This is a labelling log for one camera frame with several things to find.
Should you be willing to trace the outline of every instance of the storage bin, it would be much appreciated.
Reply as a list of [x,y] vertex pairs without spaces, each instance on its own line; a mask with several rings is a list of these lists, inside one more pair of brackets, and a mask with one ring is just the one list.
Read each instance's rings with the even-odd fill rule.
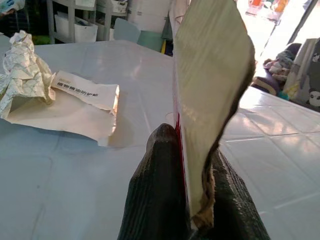
[[162,33],[166,20],[167,16],[128,11],[128,21],[137,25],[142,31]]
[[81,6],[81,7],[94,8],[95,4],[96,4],[96,0],[75,0],[75,5]]
[[[56,32],[65,38],[69,38],[69,20],[68,14],[58,12],[54,15]],[[98,26],[87,22],[81,18],[75,17],[74,38],[76,43],[95,42],[97,40]],[[80,25],[77,22],[83,22],[86,25]]]
[[[96,4],[102,7],[107,7],[108,0],[97,0]],[[118,1],[111,0],[112,11],[114,13],[125,14],[127,12],[128,2],[127,1]]]
[[166,17],[168,15],[172,0],[131,0],[129,9],[131,12],[142,12],[143,14]]

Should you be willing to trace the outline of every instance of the white tiled surface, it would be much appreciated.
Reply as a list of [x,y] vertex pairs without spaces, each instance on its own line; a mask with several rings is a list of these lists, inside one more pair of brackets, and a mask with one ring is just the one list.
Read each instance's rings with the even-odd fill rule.
[[320,239],[320,114],[249,88],[221,151],[273,240]]
[[[116,240],[147,138],[172,121],[172,59],[124,41],[36,52],[53,71],[119,84],[118,128],[103,148],[0,120],[0,239]],[[318,113],[249,88],[221,140],[273,240],[319,239],[319,124]]]
[[119,84],[117,129],[104,148],[0,120],[0,240],[116,240],[147,139],[173,112],[172,58],[125,41],[35,50],[52,71]]

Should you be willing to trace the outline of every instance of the chair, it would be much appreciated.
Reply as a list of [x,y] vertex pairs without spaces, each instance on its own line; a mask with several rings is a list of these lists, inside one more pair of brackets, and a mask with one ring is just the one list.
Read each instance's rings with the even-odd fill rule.
[[114,39],[115,40],[127,40],[129,42],[137,43],[141,31],[134,24],[117,18],[114,24]]

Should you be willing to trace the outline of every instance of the panda print bag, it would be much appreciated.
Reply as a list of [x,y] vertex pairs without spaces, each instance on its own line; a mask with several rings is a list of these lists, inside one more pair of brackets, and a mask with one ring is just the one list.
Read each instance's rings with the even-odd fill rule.
[[294,102],[320,112],[320,38],[316,41],[308,61],[309,66],[300,82]]

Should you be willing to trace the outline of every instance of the paper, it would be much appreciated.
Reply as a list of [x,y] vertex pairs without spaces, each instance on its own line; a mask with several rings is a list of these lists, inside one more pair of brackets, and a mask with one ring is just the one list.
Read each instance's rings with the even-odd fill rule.
[[116,129],[119,86],[95,84],[60,71],[52,82],[55,101],[47,106],[37,99],[10,112],[7,121],[41,129],[87,136],[107,146]]
[[254,47],[233,0],[193,0],[174,41],[175,125],[180,134],[190,217],[213,226],[210,149],[252,80]]

